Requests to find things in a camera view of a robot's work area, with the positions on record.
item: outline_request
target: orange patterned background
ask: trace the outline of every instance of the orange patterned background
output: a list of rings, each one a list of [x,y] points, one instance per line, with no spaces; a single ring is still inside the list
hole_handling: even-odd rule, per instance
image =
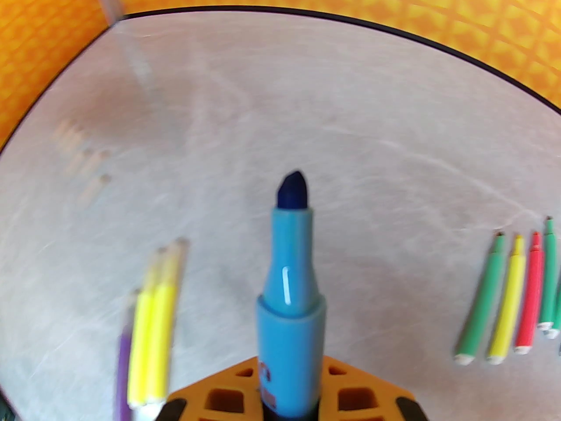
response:
[[[468,54],[561,107],[561,0],[121,0],[121,3],[125,14],[241,4],[362,18]],[[50,79],[105,27],[97,0],[0,0],[0,145]]]
[[[0,148],[50,81],[106,27],[98,0],[0,0]]]

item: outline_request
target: blue marker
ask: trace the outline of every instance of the blue marker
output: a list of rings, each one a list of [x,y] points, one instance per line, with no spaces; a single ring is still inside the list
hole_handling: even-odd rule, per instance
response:
[[[325,298],[312,264],[312,210],[300,171],[284,178],[272,212],[272,262],[257,300],[265,417],[306,419],[318,407]]]

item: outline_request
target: red marker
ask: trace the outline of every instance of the red marker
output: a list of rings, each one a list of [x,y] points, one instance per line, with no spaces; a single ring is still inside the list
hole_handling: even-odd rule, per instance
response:
[[[532,247],[529,251],[524,307],[515,342],[515,353],[517,354],[527,354],[532,348],[533,334],[536,331],[537,316],[540,312],[542,282],[543,249],[541,249],[540,233],[535,232],[532,236]]]

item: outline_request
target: white table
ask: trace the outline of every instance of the white table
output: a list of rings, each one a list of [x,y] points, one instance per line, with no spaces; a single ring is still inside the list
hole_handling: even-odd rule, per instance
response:
[[[50,138],[66,116],[112,152],[86,210]],[[537,100],[373,30],[247,13],[123,22],[2,154],[0,385],[25,421],[110,419],[124,298],[180,235],[192,251],[171,389],[254,355],[269,209],[300,167],[326,353],[413,391],[432,421],[557,420],[558,342],[539,336],[499,367],[451,356],[493,230],[561,219],[560,145],[561,118]]]

